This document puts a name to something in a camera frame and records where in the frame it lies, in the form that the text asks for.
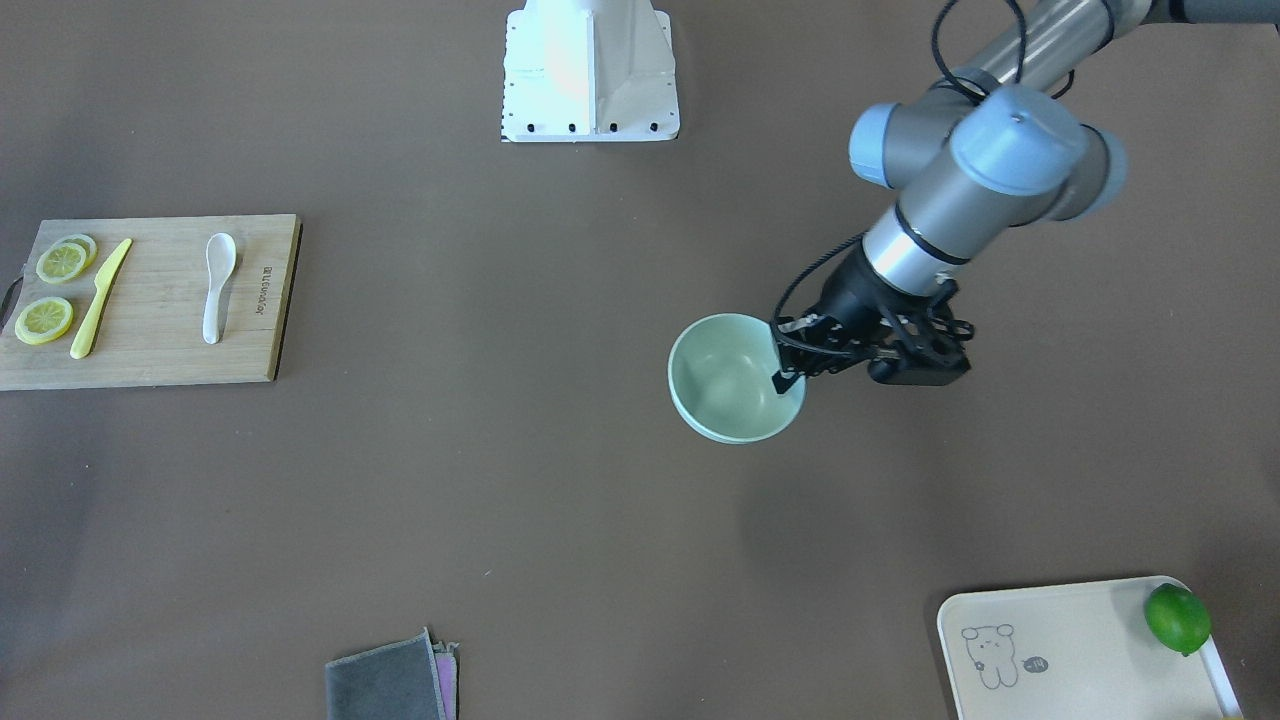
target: cartoon bear drawing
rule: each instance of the cartoon bear drawing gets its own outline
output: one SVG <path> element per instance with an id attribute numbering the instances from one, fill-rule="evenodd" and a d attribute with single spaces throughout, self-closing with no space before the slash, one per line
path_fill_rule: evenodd
<path id="1" fill-rule="evenodd" d="M 1006 688 L 1018 683 L 1018 666 L 1014 664 L 1014 626 L 1012 625 L 983 625 L 982 628 L 965 628 L 960 630 L 964 638 L 965 650 L 969 651 L 969 660 L 982 675 L 982 684 L 987 689 L 996 689 L 1000 685 Z"/>

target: gray towel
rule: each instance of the gray towel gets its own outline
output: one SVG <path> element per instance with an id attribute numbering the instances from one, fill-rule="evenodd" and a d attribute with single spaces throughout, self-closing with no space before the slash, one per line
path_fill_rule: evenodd
<path id="1" fill-rule="evenodd" d="M 329 720 L 456 720 L 456 647 L 431 644 L 424 629 L 416 638 L 329 662 Z"/>

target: white spoon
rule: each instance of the white spoon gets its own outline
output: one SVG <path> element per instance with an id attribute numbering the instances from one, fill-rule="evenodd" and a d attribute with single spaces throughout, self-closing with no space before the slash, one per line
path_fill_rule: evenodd
<path id="1" fill-rule="evenodd" d="M 209 297 L 205 299 L 205 342 L 214 345 L 221 338 L 221 297 L 227 278 L 236 269 L 236 240 L 224 233 L 215 233 L 205 247 L 205 261 L 209 263 Z"/>

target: light green bowl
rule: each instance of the light green bowl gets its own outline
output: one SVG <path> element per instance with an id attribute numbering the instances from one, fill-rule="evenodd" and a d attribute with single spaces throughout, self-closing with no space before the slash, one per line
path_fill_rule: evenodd
<path id="1" fill-rule="evenodd" d="M 689 325 L 671 347 L 667 386 L 680 416 L 717 442 L 746 445 L 782 432 L 804 405 L 804 378 L 773 389 L 778 352 L 764 320 L 724 313 Z"/>

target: brand logo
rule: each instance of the brand logo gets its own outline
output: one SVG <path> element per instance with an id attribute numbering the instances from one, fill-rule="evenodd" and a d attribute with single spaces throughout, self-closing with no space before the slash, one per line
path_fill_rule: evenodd
<path id="1" fill-rule="evenodd" d="M 259 315 L 266 313 L 266 293 L 271 290 L 271 268 L 262 268 L 262 284 L 257 293 L 257 310 Z"/>

